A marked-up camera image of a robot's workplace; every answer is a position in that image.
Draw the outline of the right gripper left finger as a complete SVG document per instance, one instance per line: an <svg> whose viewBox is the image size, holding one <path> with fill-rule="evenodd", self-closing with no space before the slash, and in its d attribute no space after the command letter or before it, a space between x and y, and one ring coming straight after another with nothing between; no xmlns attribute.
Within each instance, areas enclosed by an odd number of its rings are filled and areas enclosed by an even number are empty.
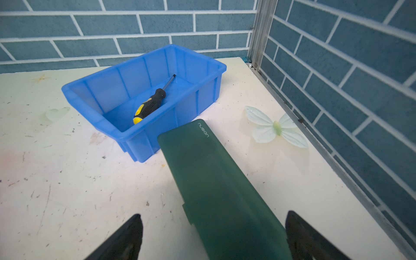
<svg viewBox="0 0 416 260"><path fill-rule="evenodd" d="M137 260L143 242L143 222L134 214L86 260Z"/></svg>

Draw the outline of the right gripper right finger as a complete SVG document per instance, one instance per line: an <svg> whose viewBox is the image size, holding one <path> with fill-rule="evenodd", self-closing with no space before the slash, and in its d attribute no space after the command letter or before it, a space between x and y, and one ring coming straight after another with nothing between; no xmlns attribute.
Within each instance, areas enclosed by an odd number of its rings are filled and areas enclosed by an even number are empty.
<svg viewBox="0 0 416 260"><path fill-rule="evenodd" d="M295 211L288 212L285 228L294 260L350 260Z"/></svg>

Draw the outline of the black yellow screwdriver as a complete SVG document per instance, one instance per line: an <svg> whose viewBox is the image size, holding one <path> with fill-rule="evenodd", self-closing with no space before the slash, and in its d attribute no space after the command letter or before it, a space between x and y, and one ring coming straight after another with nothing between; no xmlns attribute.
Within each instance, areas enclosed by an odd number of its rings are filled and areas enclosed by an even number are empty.
<svg viewBox="0 0 416 260"><path fill-rule="evenodd" d="M173 74L173 76L169 79L163 88L158 88L146 102L139 106L133 118L133 123L135 125L143 121L146 117L148 117L161 106L162 101L166 98L165 90L175 78L176 75Z"/></svg>

